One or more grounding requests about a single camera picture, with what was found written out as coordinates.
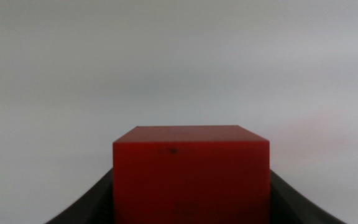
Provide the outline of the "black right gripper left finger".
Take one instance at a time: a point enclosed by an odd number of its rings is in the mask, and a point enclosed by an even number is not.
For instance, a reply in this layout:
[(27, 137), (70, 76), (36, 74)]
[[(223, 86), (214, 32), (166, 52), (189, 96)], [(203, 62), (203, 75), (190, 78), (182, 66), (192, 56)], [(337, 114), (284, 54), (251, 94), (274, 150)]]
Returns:
[(112, 169), (47, 224), (113, 224)]

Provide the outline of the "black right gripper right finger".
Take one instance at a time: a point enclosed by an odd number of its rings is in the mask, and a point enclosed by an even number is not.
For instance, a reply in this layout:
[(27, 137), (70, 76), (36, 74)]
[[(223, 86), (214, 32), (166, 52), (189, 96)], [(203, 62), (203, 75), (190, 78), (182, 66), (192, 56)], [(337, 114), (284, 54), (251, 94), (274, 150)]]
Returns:
[(345, 224), (270, 171), (270, 224)]

